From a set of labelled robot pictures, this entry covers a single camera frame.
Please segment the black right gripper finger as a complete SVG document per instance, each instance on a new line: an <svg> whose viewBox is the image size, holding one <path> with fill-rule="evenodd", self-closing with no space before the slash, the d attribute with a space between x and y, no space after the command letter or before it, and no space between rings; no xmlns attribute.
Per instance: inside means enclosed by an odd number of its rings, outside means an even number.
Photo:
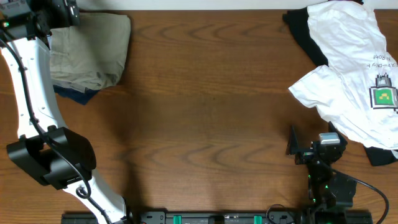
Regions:
<svg viewBox="0 0 398 224"><path fill-rule="evenodd" d="M347 140L343 137L343 135L334 127L331 121L328 122L328 132L329 133L336 133L339 140L340 146L346 146L348 144Z"/></svg>
<svg viewBox="0 0 398 224"><path fill-rule="evenodd" d="M297 141L297 135L294 126L291 126L289 130L289 139L287 142L286 154L295 155L298 153L298 151L299 151L299 144Z"/></svg>

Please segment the khaki green shorts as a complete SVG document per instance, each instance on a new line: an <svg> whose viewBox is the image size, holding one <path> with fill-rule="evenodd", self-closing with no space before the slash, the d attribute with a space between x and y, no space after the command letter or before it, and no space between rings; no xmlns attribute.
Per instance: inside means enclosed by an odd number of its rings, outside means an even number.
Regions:
<svg viewBox="0 0 398 224"><path fill-rule="evenodd" d="M80 14L77 26L52 29L52 83L81 93L117 85L126 64L130 35L128 16L101 12Z"/></svg>

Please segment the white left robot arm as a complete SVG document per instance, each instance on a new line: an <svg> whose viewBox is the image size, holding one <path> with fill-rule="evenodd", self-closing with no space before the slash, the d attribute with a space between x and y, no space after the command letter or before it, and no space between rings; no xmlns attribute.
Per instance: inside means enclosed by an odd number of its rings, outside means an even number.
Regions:
<svg viewBox="0 0 398 224"><path fill-rule="evenodd" d="M75 1L1 2L1 53L19 116L18 140L7 145L7 155L40 185L65 191L91 212L67 215L63 223L131 223L125 199L100 176L92 145L68 129L55 98L48 38L53 29L79 23Z"/></svg>

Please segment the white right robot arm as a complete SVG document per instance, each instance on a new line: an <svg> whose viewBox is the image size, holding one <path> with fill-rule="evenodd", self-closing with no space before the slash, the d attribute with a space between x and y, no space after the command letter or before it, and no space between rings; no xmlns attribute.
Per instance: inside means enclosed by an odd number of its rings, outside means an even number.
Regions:
<svg viewBox="0 0 398 224"><path fill-rule="evenodd" d="M328 132L318 137L303 147L294 127L290 128L286 153L295 156L297 165L307 167L311 203L295 219L297 223L346 223L345 210L353 206L356 182L337 174L331 165L342 157L348 143L332 123L328 123Z"/></svg>

